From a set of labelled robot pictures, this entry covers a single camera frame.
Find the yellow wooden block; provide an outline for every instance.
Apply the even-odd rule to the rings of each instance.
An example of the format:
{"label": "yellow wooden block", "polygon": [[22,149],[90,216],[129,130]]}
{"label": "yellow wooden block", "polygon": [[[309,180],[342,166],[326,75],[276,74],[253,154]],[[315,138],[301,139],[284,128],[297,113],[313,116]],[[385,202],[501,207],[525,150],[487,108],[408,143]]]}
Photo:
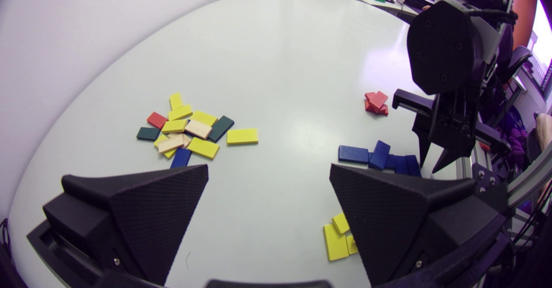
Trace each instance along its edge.
{"label": "yellow wooden block", "polygon": [[336,227],[336,230],[343,234],[347,231],[349,231],[349,223],[347,222],[347,219],[345,218],[344,213],[340,213],[339,215],[332,218],[333,225]]}
{"label": "yellow wooden block", "polygon": [[208,113],[196,110],[194,111],[194,114],[191,116],[190,120],[195,120],[205,125],[213,126],[213,124],[215,124],[215,122],[217,121],[217,118],[215,116],[209,115]]}
{"label": "yellow wooden block", "polygon": [[171,103],[171,110],[176,110],[182,107],[183,104],[182,99],[180,98],[180,92],[169,96],[169,102]]}
{"label": "yellow wooden block", "polygon": [[178,109],[175,109],[173,111],[169,111],[169,121],[173,121],[176,119],[182,119],[185,117],[191,116],[191,105],[182,106]]}
{"label": "yellow wooden block", "polygon": [[328,260],[333,261],[349,256],[347,249],[347,238],[339,235],[333,225],[324,225],[324,237],[326,239],[326,251]]}
{"label": "yellow wooden block", "polygon": [[173,120],[165,122],[161,131],[163,133],[182,133],[186,128],[187,120]]}
{"label": "yellow wooden block", "polygon": [[354,242],[353,235],[347,237],[347,250],[350,255],[358,252],[357,243]]}
{"label": "yellow wooden block", "polygon": [[191,143],[188,145],[188,150],[193,153],[197,153],[200,156],[204,156],[209,159],[214,159],[216,153],[219,152],[220,146],[216,143],[204,141],[201,138],[194,137]]}
{"label": "yellow wooden block", "polygon": [[[157,137],[157,140],[154,141],[154,145],[159,148],[159,143],[167,139],[167,136],[160,134],[159,137]],[[172,156],[174,156],[174,153],[176,152],[176,149],[168,151],[163,153],[164,156],[167,157],[167,159],[170,159]]]}
{"label": "yellow wooden block", "polygon": [[256,144],[259,136],[256,128],[231,129],[226,133],[227,144]]}

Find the green object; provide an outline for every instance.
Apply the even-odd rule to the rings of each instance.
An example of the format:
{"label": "green object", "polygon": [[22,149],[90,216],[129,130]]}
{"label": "green object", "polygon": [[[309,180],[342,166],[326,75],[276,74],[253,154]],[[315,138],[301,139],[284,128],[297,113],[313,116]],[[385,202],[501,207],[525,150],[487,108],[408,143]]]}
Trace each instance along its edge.
{"label": "green object", "polygon": [[156,141],[157,137],[159,136],[160,129],[155,127],[140,127],[140,130],[138,131],[138,135],[136,135],[136,138],[142,139],[144,141]]}
{"label": "green object", "polygon": [[218,121],[213,124],[213,130],[209,134],[209,139],[211,139],[213,142],[218,142],[219,139],[228,131],[232,125],[234,125],[234,121],[230,119],[229,117],[222,116]]}

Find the pile of blocks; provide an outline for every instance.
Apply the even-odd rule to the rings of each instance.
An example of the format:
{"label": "pile of blocks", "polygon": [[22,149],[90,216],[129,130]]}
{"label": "pile of blocks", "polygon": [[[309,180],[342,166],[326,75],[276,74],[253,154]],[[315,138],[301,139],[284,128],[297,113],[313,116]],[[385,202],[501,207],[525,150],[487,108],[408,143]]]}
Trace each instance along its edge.
{"label": "pile of blocks", "polygon": [[344,213],[333,217],[332,224],[324,225],[323,231],[329,261],[345,258],[358,252],[353,235],[350,233],[345,235],[349,231],[349,223],[347,223]]}
{"label": "pile of blocks", "polygon": [[147,122],[153,127],[140,127],[136,138],[154,142],[158,152],[167,159],[174,156],[171,168],[188,166],[192,153],[214,159],[220,149],[217,142],[225,133],[228,145],[259,142],[256,128],[230,129],[234,121],[229,117],[217,119],[199,110],[192,112],[191,105],[182,103],[179,92],[169,97],[169,103],[171,111],[167,117],[152,113]]}
{"label": "pile of blocks", "polygon": [[366,111],[370,111],[371,113],[376,113],[378,115],[385,115],[385,116],[389,114],[389,109],[387,105],[385,105],[385,101],[387,101],[388,99],[387,95],[378,91],[377,93],[376,92],[366,93],[364,94],[364,97],[366,97],[366,99],[364,100],[364,109]]}
{"label": "pile of blocks", "polygon": [[422,176],[416,156],[394,156],[389,154],[390,149],[391,146],[382,141],[378,141],[374,152],[369,152],[365,148],[340,145],[338,159],[344,162],[365,164],[369,168],[377,170],[390,169],[395,174]]}

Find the purple cloth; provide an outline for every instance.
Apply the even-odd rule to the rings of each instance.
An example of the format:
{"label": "purple cloth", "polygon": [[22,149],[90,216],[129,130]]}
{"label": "purple cloth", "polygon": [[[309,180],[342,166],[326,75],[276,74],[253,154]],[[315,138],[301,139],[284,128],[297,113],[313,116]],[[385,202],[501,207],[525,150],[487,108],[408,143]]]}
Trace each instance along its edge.
{"label": "purple cloth", "polygon": [[525,170],[525,150],[523,145],[527,143],[527,132],[524,129],[512,128],[509,133],[497,127],[500,137],[512,146],[512,152],[506,155],[506,161],[510,166],[517,165],[521,170]]}

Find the blue wooden block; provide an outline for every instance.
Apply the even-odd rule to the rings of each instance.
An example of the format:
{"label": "blue wooden block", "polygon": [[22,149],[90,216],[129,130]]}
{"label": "blue wooden block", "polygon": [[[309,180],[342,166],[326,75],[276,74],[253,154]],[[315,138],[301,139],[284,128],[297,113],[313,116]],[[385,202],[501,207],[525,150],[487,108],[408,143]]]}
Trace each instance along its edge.
{"label": "blue wooden block", "polygon": [[376,147],[374,148],[374,154],[368,166],[370,166],[371,168],[382,170],[385,167],[385,162],[387,161],[390,149],[390,145],[382,141],[378,141]]}
{"label": "blue wooden block", "polygon": [[406,165],[408,166],[408,174],[410,176],[421,177],[422,173],[420,172],[420,166],[418,165],[418,160],[416,156],[405,156]]}
{"label": "blue wooden block", "polygon": [[340,145],[338,159],[345,162],[368,164],[368,149]]}
{"label": "blue wooden block", "polygon": [[387,156],[387,160],[385,161],[385,169],[395,169],[395,156],[393,156],[392,154],[389,154]]}
{"label": "blue wooden block", "polygon": [[395,156],[395,174],[409,175],[405,157]]}
{"label": "blue wooden block", "polygon": [[188,149],[178,148],[176,149],[176,154],[174,154],[174,159],[171,164],[171,168],[188,166],[188,161],[190,160],[191,151]]}

